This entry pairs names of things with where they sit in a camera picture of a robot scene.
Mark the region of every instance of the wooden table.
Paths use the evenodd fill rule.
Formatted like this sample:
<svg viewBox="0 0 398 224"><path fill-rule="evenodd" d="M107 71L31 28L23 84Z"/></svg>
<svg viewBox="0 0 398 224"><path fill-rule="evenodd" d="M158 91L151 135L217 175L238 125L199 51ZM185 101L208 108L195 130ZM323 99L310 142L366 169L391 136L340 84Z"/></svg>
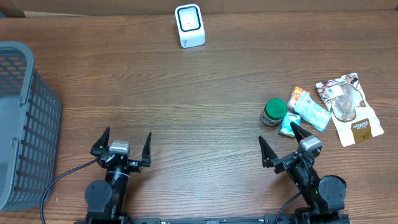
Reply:
<svg viewBox="0 0 398 224"><path fill-rule="evenodd" d="M213 14L206 44L183 50L174 15L0 19L0 40L32 48L36 68L64 106L57 175L93 159L111 127L139 159L152 131L152 167L132 174L133 217L248 217L276 213L296 194L286 173L263 169L258 135L279 156L297 148L259 119L266 101L294 86L358 72L384 134L343 148L330 121L319 176L348 183L352 223L398 222L398 12ZM45 206L47 223L86 215L92 165L62 179ZM303 206L296 200L286 212ZM39 210L0 214L1 223L40 223Z"/></svg>

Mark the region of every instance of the wood grain surface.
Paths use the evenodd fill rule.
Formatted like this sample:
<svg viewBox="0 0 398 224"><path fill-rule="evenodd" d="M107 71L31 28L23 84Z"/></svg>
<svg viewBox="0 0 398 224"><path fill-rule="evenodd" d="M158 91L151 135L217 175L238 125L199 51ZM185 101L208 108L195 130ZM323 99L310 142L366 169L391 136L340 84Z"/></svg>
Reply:
<svg viewBox="0 0 398 224"><path fill-rule="evenodd" d="M248 217L276 213L297 189L261 166L263 135L279 156L297 142L262 124L271 98L294 86L357 72L384 134L342 147L332 121L323 133L319 176L347 181L352 223L398 223L398 12L204 15L206 44L183 50L174 15L0 19L0 41L34 51L36 69L60 97L57 175L92 160L90 147L132 144L139 159L152 131L152 167L132 174L125 210L133 217ZM92 165L55 185L47 223L84 219ZM297 199L286 212L304 206ZM40 223L39 210L0 214L0 223Z"/></svg>

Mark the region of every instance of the white label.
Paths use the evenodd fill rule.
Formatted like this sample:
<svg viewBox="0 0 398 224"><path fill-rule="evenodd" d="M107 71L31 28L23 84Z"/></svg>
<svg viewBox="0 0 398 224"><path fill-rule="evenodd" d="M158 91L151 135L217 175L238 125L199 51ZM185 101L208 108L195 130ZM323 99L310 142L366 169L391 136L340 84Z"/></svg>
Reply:
<svg viewBox="0 0 398 224"><path fill-rule="evenodd" d="M335 85L326 89L326 100L330 100L341 95L344 95L344 92L339 85Z"/></svg>

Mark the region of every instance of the green bottle cap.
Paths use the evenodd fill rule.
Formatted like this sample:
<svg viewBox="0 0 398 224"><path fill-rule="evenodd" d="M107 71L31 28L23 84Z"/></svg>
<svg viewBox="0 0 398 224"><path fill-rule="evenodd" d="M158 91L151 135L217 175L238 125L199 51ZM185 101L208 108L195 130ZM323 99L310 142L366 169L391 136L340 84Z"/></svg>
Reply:
<svg viewBox="0 0 398 224"><path fill-rule="evenodd" d="M280 120L286 115L287 106L283 100L274 98L268 101L266 107L264 108L264 112L268 118Z"/></svg>

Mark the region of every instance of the brown label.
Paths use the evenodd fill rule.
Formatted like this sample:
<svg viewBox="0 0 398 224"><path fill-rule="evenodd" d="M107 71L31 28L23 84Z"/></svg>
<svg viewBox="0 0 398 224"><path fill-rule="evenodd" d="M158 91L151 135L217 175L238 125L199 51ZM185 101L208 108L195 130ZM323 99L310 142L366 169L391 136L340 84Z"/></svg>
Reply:
<svg viewBox="0 0 398 224"><path fill-rule="evenodd" d="M355 143L363 142L372 137L372 128L369 119L351 124L351 130L354 134Z"/></svg>

